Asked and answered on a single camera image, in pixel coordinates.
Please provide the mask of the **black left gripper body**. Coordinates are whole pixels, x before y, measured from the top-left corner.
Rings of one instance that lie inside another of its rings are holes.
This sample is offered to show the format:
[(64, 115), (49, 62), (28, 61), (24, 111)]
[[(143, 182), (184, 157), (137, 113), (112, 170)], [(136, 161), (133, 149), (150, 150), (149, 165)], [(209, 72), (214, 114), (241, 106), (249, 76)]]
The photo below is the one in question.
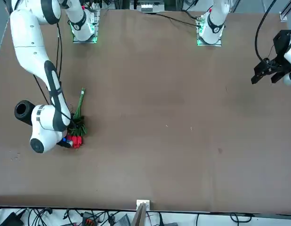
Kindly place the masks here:
[(280, 30), (279, 33), (273, 38), (276, 57), (270, 60), (272, 71), (282, 72), (291, 69), (291, 63), (285, 58), (288, 46), (291, 40), (291, 30)]

